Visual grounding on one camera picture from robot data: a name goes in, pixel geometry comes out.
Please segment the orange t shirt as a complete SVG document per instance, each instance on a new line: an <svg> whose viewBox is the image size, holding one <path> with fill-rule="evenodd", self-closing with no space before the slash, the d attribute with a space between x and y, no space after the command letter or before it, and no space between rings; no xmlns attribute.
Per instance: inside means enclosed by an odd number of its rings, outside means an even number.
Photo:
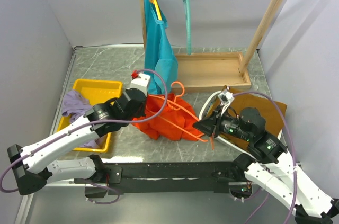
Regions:
<svg viewBox="0 0 339 224"><path fill-rule="evenodd" d="M163 136L171 141L184 139L204 142L203 133L193 127L197 121L198 117L192 106L180 96L170 93L161 114L149 121L133 125L154 140Z"/></svg>

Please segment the orange plastic hanger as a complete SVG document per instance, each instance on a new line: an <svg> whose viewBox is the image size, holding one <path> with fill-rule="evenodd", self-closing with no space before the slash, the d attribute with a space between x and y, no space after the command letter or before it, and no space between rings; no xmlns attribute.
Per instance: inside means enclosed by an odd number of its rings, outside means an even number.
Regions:
<svg viewBox="0 0 339 224"><path fill-rule="evenodd" d="M173 94L167 100L161 95L150 96L152 101L162 100L166 105L162 113L152 121L156 132L171 141L183 139L194 142L210 142L211 146L214 147L213 139L203 139L204 134L193 127L193 124L199 119L191 105L182 99L185 93L184 85L179 81L175 81L171 85L179 85L182 93Z"/></svg>

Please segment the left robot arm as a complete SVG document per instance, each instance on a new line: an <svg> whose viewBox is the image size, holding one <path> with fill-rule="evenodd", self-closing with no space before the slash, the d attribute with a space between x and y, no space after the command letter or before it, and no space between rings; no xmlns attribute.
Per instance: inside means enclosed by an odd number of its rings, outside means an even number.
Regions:
<svg viewBox="0 0 339 224"><path fill-rule="evenodd" d="M120 97L90 108L69 126L35 144L17 144L7 150L16 191L28 195L55 181L71 178L98 183L106 176L106 168L98 155L79 160L59 160L75 147L106 136L129 125L134 118L145 116L148 90L132 86Z"/></svg>

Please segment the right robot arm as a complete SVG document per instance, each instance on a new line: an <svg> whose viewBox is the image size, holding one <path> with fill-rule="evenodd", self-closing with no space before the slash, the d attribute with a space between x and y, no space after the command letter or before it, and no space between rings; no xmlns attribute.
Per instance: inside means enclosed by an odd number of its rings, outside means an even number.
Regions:
<svg viewBox="0 0 339 224"><path fill-rule="evenodd" d="M297 165L286 146L265 128L259 110L247 107L234 118L220 108L193 127L209 137L220 133L247 143L246 151L232 163L226 176L254 182L292 209L296 223L332 223L338 215L338 199L324 193Z"/></svg>

